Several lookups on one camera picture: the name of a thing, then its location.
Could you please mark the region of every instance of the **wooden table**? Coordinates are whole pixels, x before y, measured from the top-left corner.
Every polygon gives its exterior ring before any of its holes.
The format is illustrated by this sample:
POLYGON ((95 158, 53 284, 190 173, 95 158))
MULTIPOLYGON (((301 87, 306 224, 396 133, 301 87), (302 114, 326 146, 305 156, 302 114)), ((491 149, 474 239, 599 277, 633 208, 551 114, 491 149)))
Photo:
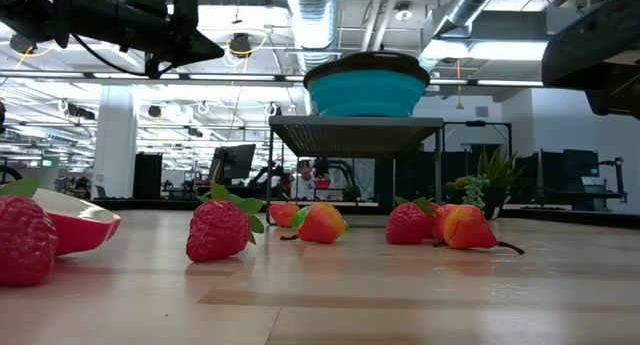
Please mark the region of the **wooden table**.
POLYGON ((192 264, 188 212, 123 211, 103 247, 50 283, 0 288, 2 344, 638 344, 640 232, 499 220, 523 247, 280 241, 192 264))

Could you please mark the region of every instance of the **metal rack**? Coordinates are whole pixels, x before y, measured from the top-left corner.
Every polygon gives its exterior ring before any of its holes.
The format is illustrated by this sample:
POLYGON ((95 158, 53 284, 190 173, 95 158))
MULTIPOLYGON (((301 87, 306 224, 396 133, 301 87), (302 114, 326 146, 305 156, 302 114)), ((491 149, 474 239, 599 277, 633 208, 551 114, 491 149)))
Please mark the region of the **metal rack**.
MULTIPOLYGON (((395 193, 395 159, 401 153, 419 148, 435 134, 436 179, 440 179, 441 118, 272 116, 269 118, 269 163, 273 160, 273 140, 277 134, 298 157, 350 157, 393 159, 395 193)), ((436 181, 436 201, 442 199, 442 186, 436 181)), ((267 209, 271 205, 271 188, 267 187, 267 209)), ((270 221, 267 211, 267 222, 270 221)))

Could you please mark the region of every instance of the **strawberry leaves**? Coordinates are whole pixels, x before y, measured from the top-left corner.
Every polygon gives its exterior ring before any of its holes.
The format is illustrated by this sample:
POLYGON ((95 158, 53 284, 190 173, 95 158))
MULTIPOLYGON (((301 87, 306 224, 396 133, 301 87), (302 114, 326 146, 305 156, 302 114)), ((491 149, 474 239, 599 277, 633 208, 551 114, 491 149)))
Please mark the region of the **strawberry leaves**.
POLYGON ((253 235, 254 233, 264 234, 264 225, 262 224, 262 221, 255 216, 255 214, 262 209, 262 201, 254 198, 243 199, 237 195, 230 194, 224 186, 216 184, 215 182, 211 182, 210 197, 198 196, 198 200, 203 203, 213 200, 221 200, 231 201, 236 204, 238 209, 249 217, 249 241, 252 244, 256 244, 256 238, 253 235))
POLYGON ((400 196, 396 196, 395 200, 396 200, 396 204, 398 204, 398 206, 400 206, 402 204, 409 203, 409 202, 413 202, 414 204, 418 205, 420 210, 422 210, 425 214, 427 214, 429 216, 433 216, 433 215, 436 215, 438 213, 437 211, 435 211, 434 209, 429 207, 429 202, 431 202, 431 200, 433 200, 433 199, 427 199, 425 197, 421 197, 421 198, 415 199, 413 201, 409 201, 409 200, 407 200, 405 198, 401 198, 400 196))
POLYGON ((17 195, 32 198, 39 186, 40 180, 37 178, 21 179, 0 188, 0 196, 17 195))

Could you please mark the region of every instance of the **computer monitor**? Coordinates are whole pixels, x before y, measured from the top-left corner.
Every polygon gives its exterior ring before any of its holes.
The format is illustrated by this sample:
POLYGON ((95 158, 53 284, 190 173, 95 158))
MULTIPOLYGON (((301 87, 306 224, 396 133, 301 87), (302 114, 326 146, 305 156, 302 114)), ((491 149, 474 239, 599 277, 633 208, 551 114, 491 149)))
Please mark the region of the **computer monitor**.
POLYGON ((226 179, 248 178, 255 151, 255 144, 217 148, 211 161, 209 181, 221 183, 226 179))

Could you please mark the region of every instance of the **red bowl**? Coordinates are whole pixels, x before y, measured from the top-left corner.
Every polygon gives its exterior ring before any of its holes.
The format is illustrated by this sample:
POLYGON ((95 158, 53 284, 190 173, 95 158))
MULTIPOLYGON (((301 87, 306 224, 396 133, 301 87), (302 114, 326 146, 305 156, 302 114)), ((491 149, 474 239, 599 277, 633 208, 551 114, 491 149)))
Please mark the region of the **red bowl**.
POLYGON ((331 185, 330 180, 315 180, 313 183, 316 185, 316 189, 328 189, 331 185))
POLYGON ((120 226, 120 216, 72 196, 38 189, 33 200, 56 227, 56 256, 93 250, 111 239, 120 226))

